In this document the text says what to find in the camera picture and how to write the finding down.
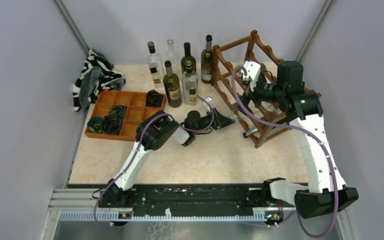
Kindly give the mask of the olive wine bottle grey cap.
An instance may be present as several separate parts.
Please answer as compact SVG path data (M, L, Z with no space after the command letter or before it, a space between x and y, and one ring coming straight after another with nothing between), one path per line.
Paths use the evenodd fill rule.
M266 110L264 113L261 110L258 110L255 112L255 115L261 120L277 124L281 124L281 120L286 117L286 115L279 109L274 109L273 111ZM251 123L253 123L254 126L248 126L243 133L243 137L251 138L259 143L267 142L287 131L284 128L264 125L259 122L254 122L254 120L251 120Z

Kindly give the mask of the dark wine bottle black cap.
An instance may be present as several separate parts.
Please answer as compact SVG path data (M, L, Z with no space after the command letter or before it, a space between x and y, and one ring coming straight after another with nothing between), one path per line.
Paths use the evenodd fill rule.
M197 62L196 59L191 55L191 44L189 42L185 42L183 44L184 48L184 56L180 60L181 64L181 74L186 71L186 61L190 60L192 63L192 70L197 71Z

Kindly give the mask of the dark green wine bottle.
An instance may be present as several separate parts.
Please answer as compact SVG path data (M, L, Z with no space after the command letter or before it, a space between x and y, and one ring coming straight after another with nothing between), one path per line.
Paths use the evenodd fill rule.
M212 35L208 34L205 38L205 48L201 52L201 81L204 84L210 84L212 79L212 63L213 63L213 50L212 50Z

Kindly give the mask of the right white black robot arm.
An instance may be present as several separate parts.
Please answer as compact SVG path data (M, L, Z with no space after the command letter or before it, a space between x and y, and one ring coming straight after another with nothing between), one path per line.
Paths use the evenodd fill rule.
M315 92L306 91L303 65L283 61L277 67L277 80L268 83L259 63L245 61L233 74L239 75L245 90L235 99L240 110L250 118L254 114L250 102L278 104L286 116L284 128L295 131L308 175L306 185L283 178L269 182L261 199L267 206L280 200L296 207L304 219L338 213L359 199L355 187L350 187L339 173L327 139L323 108Z

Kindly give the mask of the clear square spirit bottle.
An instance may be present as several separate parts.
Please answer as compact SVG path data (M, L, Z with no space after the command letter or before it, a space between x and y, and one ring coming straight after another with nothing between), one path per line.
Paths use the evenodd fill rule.
M162 56L156 51L153 41L147 43L149 56L147 57L147 64L151 74L153 84L156 88L164 88L163 78L164 69Z

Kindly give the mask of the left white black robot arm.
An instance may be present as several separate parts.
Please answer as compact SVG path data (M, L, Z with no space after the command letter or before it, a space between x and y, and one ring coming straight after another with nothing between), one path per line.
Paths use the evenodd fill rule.
M123 167L102 191L102 200L107 200L107 205L126 206L130 200L129 191L144 163L169 139L174 139L180 145L187 147L195 140L195 135L203 134L208 129L221 130L234 123L234 119L224 116L216 108L211 108L206 116L201 116L198 111L192 110L188 112L182 123L177 122L163 110L159 110L136 129L132 151Z

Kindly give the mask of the brown wooden wine rack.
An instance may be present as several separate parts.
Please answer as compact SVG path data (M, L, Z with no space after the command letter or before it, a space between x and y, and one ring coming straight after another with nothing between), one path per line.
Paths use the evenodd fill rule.
M223 101L233 113L242 111L238 102L231 103L228 95L218 85L223 83L230 94L234 93L231 76L234 69L227 61L223 52L246 44L244 67L247 75L241 72L235 74L234 79L244 91L240 95L240 103L246 108L253 103L257 112L262 114L262 120L271 124L288 124L295 119L307 119L310 115L323 114L321 94L305 86L303 80L304 67L297 61L284 61L274 55L269 45L262 43L256 30L250 35L223 46L214 45L212 48L212 76L211 85L216 89ZM264 63L257 60L253 52L258 46L277 66L277 75L267 70Z

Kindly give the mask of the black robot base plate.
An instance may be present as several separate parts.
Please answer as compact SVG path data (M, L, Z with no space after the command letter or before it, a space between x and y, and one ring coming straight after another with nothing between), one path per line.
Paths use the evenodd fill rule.
M135 184L129 190L111 186L99 208L133 208L135 217L248 217L255 208L289 207L271 198L262 183Z

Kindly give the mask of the green wine bottle silver neck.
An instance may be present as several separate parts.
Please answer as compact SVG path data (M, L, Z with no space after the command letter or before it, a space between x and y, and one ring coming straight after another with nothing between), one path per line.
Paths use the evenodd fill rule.
M171 61L166 60L164 66L166 74L163 77L163 84L167 101L170 107L178 108L182 104L180 80L173 71Z

